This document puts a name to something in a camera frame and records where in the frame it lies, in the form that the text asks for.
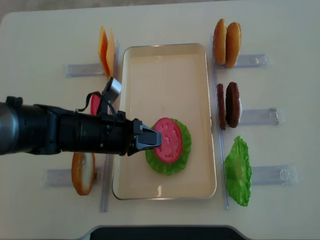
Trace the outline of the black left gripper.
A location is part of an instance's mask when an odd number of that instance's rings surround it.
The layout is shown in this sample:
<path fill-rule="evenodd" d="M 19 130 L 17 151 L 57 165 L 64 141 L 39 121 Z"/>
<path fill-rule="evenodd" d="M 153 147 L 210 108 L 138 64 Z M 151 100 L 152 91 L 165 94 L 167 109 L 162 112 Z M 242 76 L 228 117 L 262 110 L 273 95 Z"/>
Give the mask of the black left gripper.
<path fill-rule="evenodd" d="M 107 131 L 110 128 L 110 117 L 107 115 L 106 120 L 104 120 L 102 115 L 103 113 L 99 114 L 101 117 L 100 153 L 105 154 L 108 139 L 113 144 L 112 149 L 115 154 L 120 156 L 131 156 L 137 152 L 161 146 L 161 133 L 147 127 L 137 118 L 133 120 L 127 119 L 126 113 L 123 111 L 119 111 L 116 114 L 114 130 L 108 137 Z"/>

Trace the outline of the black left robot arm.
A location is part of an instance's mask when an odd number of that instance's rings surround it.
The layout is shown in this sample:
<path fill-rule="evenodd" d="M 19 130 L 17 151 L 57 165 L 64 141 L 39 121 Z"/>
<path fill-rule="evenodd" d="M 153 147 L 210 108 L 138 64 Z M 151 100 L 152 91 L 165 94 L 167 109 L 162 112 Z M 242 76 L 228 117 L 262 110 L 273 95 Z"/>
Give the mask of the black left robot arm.
<path fill-rule="evenodd" d="M 90 115 L 49 105 L 24 105 L 9 96 L 0 104 L 0 153 L 55 155 L 83 152 L 131 156 L 157 148 L 161 133 L 123 111 Z"/>

